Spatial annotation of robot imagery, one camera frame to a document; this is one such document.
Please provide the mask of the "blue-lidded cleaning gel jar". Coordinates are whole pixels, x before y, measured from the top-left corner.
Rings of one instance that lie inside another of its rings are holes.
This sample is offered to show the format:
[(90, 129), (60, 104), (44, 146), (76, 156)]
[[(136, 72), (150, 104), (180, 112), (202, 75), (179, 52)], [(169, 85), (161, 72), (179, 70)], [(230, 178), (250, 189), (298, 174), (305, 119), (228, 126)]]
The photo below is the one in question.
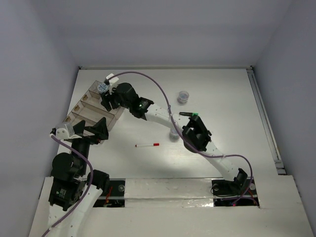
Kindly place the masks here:
[(105, 83), (101, 83), (97, 86), (97, 91), (99, 94), (106, 93), (109, 90), (109, 86)]

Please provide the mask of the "clear jar of paper clips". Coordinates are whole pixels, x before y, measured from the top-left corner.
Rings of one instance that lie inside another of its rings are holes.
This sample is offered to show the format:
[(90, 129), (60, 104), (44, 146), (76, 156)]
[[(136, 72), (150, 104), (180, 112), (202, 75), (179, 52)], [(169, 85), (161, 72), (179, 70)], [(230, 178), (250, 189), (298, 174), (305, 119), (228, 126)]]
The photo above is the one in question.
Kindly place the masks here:
[(175, 130), (170, 130), (169, 137), (171, 140), (178, 140), (179, 134)]

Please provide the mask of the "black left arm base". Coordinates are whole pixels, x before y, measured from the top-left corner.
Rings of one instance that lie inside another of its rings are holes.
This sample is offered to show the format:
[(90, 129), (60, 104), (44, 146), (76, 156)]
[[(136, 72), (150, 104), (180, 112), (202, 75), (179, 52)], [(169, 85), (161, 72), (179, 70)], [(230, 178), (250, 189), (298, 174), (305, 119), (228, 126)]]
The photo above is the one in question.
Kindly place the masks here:
[(93, 207), (117, 208), (125, 207), (125, 179), (111, 179), (106, 194), (96, 200)]

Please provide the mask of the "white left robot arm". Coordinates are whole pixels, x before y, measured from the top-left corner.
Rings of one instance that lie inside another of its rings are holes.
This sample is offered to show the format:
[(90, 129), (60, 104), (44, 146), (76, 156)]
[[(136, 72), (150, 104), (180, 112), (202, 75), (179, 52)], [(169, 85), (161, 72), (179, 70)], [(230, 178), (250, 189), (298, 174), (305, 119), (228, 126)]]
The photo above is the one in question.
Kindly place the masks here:
[(109, 175), (93, 169), (88, 160), (90, 146), (108, 137), (105, 117), (92, 126), (81, 120), (75, 125), (63, 122), (52, 129), (50, 138), (69, 149), (69, 153), (59, 153), (52, 161), (53, 183), (44, 237), (80, 236), (96, 200), (110, 192)]

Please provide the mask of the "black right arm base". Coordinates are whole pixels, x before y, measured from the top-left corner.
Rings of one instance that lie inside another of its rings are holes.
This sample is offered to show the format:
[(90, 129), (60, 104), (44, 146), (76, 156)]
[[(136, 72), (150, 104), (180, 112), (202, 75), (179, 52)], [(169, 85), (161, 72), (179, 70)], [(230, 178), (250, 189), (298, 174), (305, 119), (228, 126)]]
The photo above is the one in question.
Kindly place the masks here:
[(210, 192), (213, 194), (215, 207), (259, 207), (256, 185), (254, 180), (250, 180), (250, 178), (246, 180), (242, 188), (223, 179), (212, 180)]

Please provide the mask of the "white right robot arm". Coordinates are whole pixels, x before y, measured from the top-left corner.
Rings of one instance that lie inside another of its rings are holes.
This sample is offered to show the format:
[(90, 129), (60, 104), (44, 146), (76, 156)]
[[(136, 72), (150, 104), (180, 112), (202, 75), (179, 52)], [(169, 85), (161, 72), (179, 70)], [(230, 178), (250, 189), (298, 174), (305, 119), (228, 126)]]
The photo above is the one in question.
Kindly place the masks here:
[(211, 133), (202, 119), (193, 115), (186, 117), (172, 114), (152, 100), (140, 97), (129, 83), (120, 83), (114, 89), (102, 83), (97, 86), (101, 96), (101, 105), (107, 111), (123, 107), (138, 119), (161, 124), (183, 139), (184, 146), (192, 153), (202, 155), (213, 165), (225, 180), (224, 187), (231, 193), (238, 194), (245, 188), (247, 173), (224, 157), (211, 141)]

